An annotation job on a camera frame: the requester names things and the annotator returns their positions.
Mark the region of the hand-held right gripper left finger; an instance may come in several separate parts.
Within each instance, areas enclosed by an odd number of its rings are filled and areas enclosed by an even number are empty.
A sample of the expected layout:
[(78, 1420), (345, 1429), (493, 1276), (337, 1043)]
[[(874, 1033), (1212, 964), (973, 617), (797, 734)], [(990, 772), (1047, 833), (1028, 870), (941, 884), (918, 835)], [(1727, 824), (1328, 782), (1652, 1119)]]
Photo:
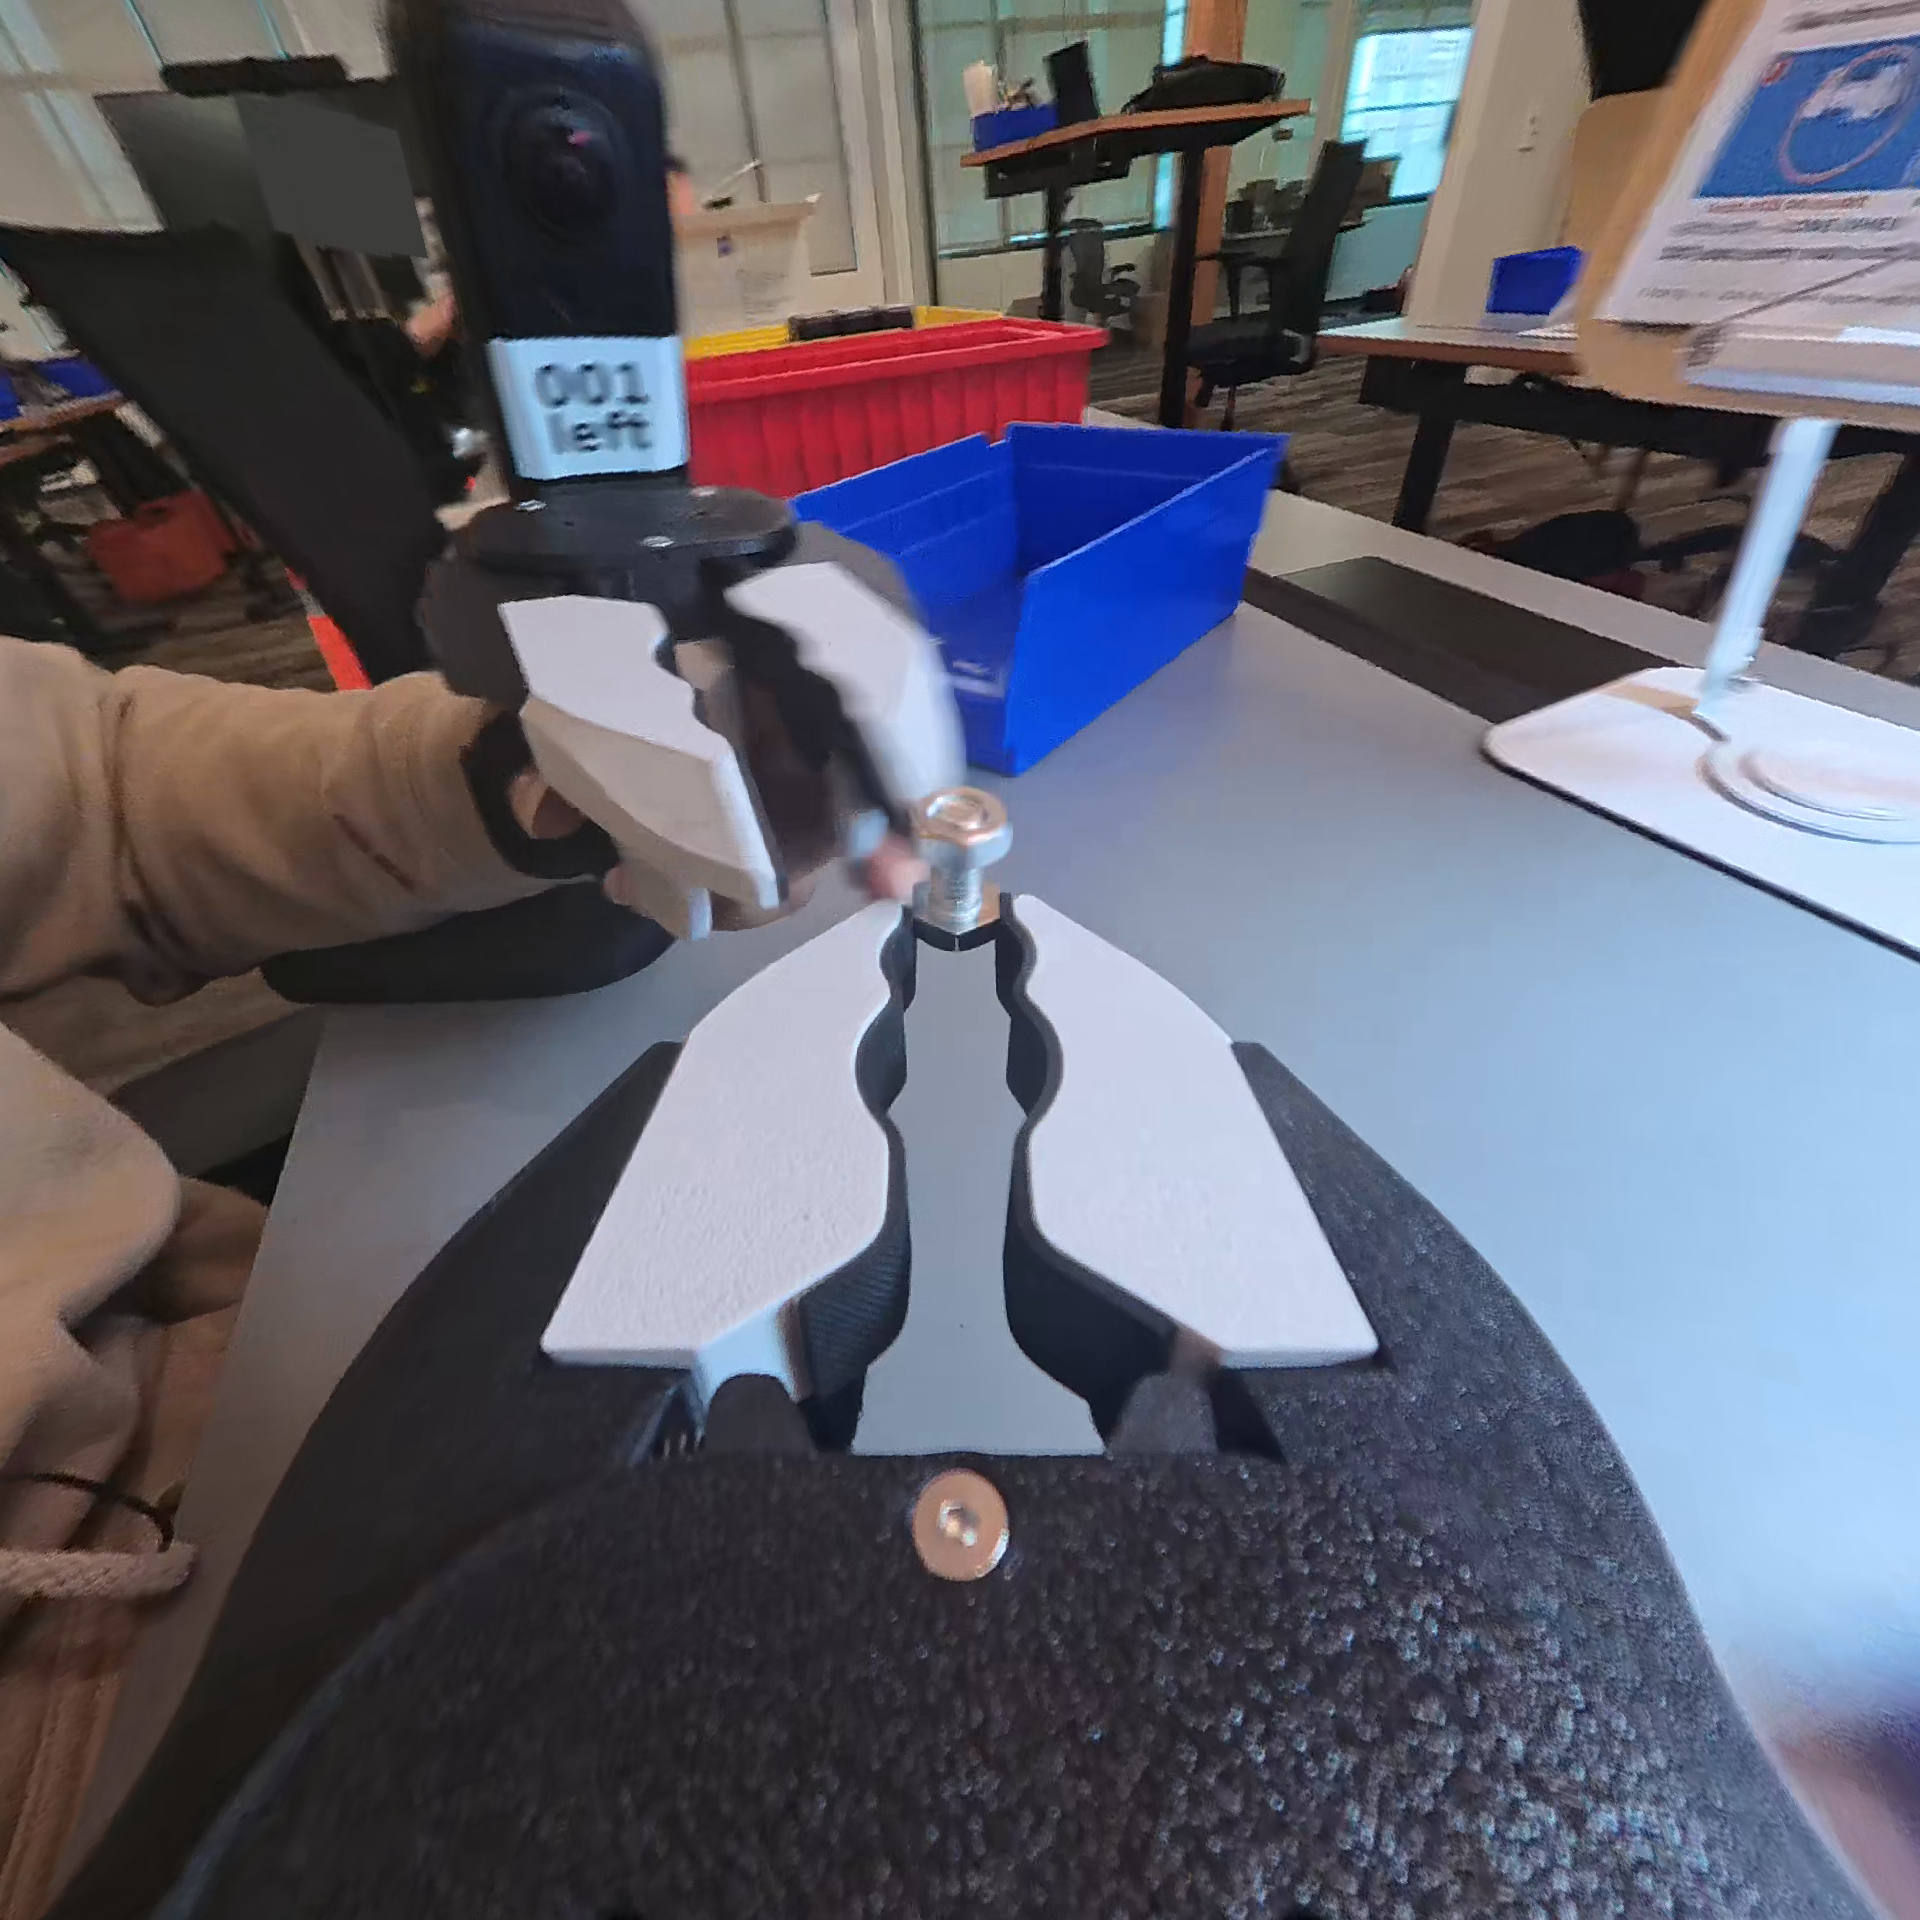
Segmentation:
[(730, 994), (681, 1049), (543, 1332), (551, 1362), (859, 1399), (897, 1339), (911, 1235), (904, 1009), (918, 939), (869, 905)]

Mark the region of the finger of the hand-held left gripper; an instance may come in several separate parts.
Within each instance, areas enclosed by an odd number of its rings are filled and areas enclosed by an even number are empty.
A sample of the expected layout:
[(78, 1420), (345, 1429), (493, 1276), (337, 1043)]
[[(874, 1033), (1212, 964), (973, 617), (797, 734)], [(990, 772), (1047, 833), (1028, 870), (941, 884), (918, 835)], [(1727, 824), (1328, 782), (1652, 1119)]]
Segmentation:
[(915, 840), (918, 813), (967, 785), (967, 742), (941, 643), (884, 560), (786, 560), (723, 587), (723, 643), (769, 697), (819, 785), (805, 840), (846, 866)]
[(543, 785), (614, 847), (609, 897), (676, 939), (706, 939), (723, 917), (781, 917), (783, 870), (756, 789), (670, 669), (661, 610), (560, 593), (513, 601), (499, 622)]

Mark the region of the silver hex bolt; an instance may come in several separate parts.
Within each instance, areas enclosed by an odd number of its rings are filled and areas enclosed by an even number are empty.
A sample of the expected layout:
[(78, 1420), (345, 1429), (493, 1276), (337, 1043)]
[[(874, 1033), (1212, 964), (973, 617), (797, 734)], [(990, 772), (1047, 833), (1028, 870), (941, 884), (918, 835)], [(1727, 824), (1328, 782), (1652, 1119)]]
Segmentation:
[(990, 945), (1004, 909), (997, 870), (1014, 850), (1007, 802), (973, 785), (952, 785), (927, 794), (911, 824), (926, 861), (911, 897), (918, 937), (952, 955)]

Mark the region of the blue plastic bin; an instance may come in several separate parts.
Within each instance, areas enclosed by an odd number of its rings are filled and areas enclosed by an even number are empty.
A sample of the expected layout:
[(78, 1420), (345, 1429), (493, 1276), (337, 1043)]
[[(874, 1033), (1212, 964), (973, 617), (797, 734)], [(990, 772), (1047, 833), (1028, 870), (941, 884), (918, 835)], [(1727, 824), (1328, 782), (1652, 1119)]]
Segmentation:
[(1020, 777), (1222, 628), (1288, 439), (1020, 421), (795, 495), (890, 560), (967, 759)]

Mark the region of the white tablet stand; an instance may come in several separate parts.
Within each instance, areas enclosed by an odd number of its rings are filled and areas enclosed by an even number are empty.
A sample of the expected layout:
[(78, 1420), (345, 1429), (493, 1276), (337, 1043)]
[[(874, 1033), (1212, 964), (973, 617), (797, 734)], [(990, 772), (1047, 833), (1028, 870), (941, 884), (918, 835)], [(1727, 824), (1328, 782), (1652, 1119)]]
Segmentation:
[(1838, 426), (1781, 426), (1703, 669), (1494, 724), (1500, 772), (1917, 957), (1917, 730), (1755, 677)]

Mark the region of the person's left forearm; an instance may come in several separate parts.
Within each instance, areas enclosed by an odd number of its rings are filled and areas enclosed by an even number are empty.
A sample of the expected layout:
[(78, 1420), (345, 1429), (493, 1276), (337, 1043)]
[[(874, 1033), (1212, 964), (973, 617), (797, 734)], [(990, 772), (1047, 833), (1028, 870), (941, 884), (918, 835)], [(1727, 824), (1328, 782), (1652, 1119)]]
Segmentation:
[(466, 782), (491, 717), (432, 673), (312, 692), (6, 638), (5, 995), (166, 1001), (539, 894)]

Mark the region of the person's left hand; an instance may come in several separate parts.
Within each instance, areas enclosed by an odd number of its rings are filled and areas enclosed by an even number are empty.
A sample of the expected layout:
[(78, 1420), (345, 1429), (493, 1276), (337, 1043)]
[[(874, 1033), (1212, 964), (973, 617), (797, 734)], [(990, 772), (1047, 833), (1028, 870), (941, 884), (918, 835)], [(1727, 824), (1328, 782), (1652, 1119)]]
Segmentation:
[[(586, 844), (599, 833), (591, 819), (571, 808), (539, 772), (522, 772), (510, 782), (510, 817), (522, 828), (537, 852), (586, 852)], [(717, 887), (693, 887), (670, 876), (656, 876), (636, 857), (614, 852), (599, 872), (602, 894), (661, 923), (676, 939), (706, 939), (730, 930), (756, 930), (797, 913), (819, 887), (819, 881), (838, 870), (848, 876), (867, 901), (915, 905), (932, 881), (932, 866), (897, 833), (878, 835), (869, 824), (853, 840), (835, 835), (824, 819), (825, 801), (789, 801), (786, 813), (786, 881), (776, 905), (757, 905), (749, 897), (730, 897)]]

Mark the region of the red plastic bin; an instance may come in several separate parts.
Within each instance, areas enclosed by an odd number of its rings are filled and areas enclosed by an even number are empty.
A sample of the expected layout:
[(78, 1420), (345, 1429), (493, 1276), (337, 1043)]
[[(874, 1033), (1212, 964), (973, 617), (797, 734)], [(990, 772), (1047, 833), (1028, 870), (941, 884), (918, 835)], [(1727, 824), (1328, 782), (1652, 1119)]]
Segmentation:
[(1020, 421), (1078, 426), (1099, 323), (1001, 317), (685, 363), (688, 476), (800, 495)]

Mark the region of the yellow plastic bin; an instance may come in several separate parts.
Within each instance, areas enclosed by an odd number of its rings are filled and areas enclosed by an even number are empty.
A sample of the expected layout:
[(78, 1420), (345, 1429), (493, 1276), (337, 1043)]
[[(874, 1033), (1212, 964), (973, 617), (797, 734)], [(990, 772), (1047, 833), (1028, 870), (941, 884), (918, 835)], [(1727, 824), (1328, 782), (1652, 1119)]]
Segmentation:
[(706, 363), (717, 357), (742, 357), (806, 342), (861, 341), (871, 333), (907, 333), (983, 320), (1001, 320), (1001, 314), (948, 305), (871, 305), (825, 314), (797, 314), (776, 323), (738, 328), (724, 333), (703, 333), (695, 341), (685, 341), (683, 357), (688, 363)]

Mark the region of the black computer monitor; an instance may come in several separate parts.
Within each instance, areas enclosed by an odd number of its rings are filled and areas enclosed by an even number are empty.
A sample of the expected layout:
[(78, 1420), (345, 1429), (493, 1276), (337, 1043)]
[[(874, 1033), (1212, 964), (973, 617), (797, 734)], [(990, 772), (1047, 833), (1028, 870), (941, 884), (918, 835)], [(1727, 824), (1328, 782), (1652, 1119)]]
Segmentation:
[(426, 259), (417, 161), (393, 78), (94, 95), (165, 229), (237, 229), (370, 259)]

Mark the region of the red bag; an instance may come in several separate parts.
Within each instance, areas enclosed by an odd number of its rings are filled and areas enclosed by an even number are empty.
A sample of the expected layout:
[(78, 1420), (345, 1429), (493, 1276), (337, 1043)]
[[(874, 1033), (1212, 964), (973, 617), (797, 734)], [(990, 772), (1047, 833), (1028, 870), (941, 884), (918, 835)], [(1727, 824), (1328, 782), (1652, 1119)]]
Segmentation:
[(107, 516), (81, 534), (89, 561), (128, 607), (165, 607), (202, 593), (230, 576), (242, 534), (198, 486)]

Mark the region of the wooden standing desk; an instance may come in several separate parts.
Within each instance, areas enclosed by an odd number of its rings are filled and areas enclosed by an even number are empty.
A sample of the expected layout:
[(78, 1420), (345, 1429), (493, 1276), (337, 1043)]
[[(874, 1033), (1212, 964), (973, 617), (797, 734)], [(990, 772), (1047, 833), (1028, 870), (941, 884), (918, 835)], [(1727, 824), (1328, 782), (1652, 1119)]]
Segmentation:
[(1119, 180), (1144, 156), (1179, 156), (1172, 223), (1172, 290), (1162, 323), (1161, 426), (1188, 421), (1188, 333), (1197, 307), (1200, 236), (1207, 195), (1207, 156), (1311, 115), (1311, 102), (1242, 102), (1179, 112), (1103, 115), (1060, 125), (1035, 138), (1007, 140), (965, 156), (983, 173), (990, 200), (1038, 193), (1045, 203), (1041, 238), (1041, 320), (1060, 320), (1064, 307), (1064, 205), (1078, 187)]

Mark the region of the person's beige hoodie torso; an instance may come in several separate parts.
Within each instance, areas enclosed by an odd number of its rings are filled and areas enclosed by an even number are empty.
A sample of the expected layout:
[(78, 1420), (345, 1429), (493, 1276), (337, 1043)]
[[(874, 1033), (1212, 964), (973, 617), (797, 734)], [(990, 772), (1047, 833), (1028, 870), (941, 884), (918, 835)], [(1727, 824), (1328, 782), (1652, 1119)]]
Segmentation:
[[(266, 1207), (5, 1033), (5, 1545), (156, 1552), (212, 1412)], [(57, 1892), (155, 1608), (5, 1615), (5, 1916)]]

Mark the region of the white instruction sheet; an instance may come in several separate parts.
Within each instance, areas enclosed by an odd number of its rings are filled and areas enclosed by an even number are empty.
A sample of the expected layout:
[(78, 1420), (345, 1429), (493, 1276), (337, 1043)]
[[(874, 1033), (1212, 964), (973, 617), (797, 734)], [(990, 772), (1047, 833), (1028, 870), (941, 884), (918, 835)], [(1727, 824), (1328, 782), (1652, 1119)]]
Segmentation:
[(1704, 15), (1670, 131), (1599, 320), (1917, 337), (1917, 2)]

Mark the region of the beige hoodie drawstring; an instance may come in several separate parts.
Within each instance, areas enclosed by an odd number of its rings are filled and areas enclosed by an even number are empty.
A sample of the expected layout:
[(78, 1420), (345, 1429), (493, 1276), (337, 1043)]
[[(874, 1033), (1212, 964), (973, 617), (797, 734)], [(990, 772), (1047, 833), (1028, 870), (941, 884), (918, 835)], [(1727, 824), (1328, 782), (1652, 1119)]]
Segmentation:
[(155, 1608), (196, 1572), (198, 1548), (173, 1542), (156, 1552), (5, 1548), (5, 1615), (31, 1608)]

